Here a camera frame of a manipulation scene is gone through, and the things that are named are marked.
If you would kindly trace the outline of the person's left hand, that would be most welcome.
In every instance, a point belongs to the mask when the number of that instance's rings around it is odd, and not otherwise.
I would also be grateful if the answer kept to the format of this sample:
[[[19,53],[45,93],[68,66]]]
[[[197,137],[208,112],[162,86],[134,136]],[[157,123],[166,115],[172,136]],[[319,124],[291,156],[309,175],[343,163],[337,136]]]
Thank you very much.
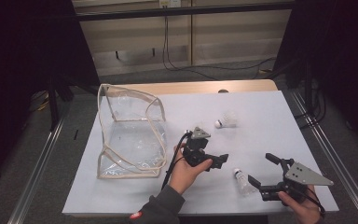
[[[199,165],[192,167],[183,158],[181,144],[176,152],[174,166],[168,185],[179,194],[183,194],[196,180],[197,176],[211,167],[213,161],[208,159]]]

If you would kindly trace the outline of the dark curtain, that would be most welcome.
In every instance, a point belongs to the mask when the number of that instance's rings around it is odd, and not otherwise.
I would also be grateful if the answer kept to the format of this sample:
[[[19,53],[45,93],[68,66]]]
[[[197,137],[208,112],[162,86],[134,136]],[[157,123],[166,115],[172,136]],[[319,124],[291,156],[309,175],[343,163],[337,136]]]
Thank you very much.
[[[358,0],[294,0],[273,69],[310,72],[358,132]]]
[[[32,96],[100,84],[73,0],[0,0],[0,166],[27,120]]]

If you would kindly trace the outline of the white wall socket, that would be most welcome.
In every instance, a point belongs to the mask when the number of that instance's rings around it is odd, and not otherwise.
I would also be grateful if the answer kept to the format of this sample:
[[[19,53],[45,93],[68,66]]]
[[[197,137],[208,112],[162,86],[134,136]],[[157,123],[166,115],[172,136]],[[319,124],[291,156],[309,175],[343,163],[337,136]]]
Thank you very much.
[[[181,0],[158,0],[161,8],[180,7]]]

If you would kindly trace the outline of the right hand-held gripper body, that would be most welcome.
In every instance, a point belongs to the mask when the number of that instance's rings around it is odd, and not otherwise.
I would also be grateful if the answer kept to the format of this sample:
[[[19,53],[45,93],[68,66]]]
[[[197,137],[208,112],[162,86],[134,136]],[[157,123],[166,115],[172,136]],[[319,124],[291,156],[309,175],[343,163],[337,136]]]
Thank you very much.
[[[309,198],[308,185],[333,186],[334,182],[309,167],[293,159],[281,159],[282,181],[275,186],[262,186],[258,189],[263,201],[279,201],[278,193],[286,192],[298,203]]]

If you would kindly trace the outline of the clear plastic bag beige trim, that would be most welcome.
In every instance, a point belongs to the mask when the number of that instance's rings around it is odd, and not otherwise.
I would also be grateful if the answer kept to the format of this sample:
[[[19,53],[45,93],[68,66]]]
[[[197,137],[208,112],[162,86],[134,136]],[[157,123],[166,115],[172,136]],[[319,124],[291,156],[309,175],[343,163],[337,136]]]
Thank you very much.
[[[167,162],[165,109],[151,93],[111,84],[98,90],[100,179],[157,177]]]

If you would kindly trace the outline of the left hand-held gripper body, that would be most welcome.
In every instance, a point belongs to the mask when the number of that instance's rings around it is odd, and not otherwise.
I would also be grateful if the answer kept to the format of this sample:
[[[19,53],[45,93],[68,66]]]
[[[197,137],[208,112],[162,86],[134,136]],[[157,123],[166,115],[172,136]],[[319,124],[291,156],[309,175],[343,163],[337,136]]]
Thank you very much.
[[[219,166],[218,157],[206,154],[204,151],[208,144],[208,137],[210,136],[209,133],[200,127],[196,127],[194,131],[190,133],[183,150],[183,156],[190,166],[198,166],[208,159],[213,161],[212,167]]]

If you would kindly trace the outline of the black metal stand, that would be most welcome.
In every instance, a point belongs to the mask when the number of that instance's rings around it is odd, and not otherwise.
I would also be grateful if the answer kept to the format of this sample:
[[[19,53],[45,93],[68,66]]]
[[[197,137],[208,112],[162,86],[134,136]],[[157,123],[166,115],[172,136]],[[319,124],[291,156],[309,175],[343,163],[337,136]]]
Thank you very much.
[[[57,95],[64,102],[70,102],[74,94],[70,90],[69,77],[65,75],[51,76],[48,82],[48,103],[51,115],[50,129],[53,131],[60,120],[59,109],[57,105]]]
[[[309,62],[305,63],[305,106],[306,112],[312,114],[313,103],[312,103],[312,74],[310,71]]]

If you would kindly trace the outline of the aluminium floor rail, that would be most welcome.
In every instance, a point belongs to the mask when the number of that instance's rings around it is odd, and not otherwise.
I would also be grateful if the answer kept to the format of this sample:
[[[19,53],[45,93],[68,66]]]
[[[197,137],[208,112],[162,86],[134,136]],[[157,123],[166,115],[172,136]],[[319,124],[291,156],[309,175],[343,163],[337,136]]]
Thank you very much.
[[[62,131],[64,120],[65,117],[61,117],[56,126],[49,133],[47,142],[44,144],[31,176],[29,177],[22,194],[18,199],[7,224],[23,224],[36,194],[42,174],[45,172],[51,153]]]
[[[358,224],[358,136],[335,108],[328,107],[325,118],[316,119],[307,113],[299,91],[291,91],[289,99],[317,165],[335,182],[330,190],[338,210],[327,216],[328,222]]]

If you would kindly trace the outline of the black horizontal bar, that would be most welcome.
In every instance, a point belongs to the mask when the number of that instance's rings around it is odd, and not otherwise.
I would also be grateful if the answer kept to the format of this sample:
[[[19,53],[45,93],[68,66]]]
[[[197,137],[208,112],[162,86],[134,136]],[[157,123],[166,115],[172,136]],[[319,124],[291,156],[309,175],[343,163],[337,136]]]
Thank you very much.
[[[296,2],[291,1],[291,2],[230,5],[230,6],[141,9],[141,10],[116,11],[116,12],[82,13],[82,14],[76,14],[75,19],[77,21],[103,21],[103,20],[217,14],[217,13],[271,11],[271,10],[292,9],[295,5]]]

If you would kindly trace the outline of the person's right hand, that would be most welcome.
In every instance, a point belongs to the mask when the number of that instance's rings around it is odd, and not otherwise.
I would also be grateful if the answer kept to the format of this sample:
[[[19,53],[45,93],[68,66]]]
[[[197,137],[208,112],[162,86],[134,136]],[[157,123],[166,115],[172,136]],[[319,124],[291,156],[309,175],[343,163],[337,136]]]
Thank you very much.
[[[284,191],[280,191],[278,196],[293,210],[297,224],[321,224],[324,219],[321,216],[320,207],[314,203],[317,202],[314,186],[308,185],[308,188],[307,194],[311,197],[311,201],[306,199],[303,203],[298,203]]]

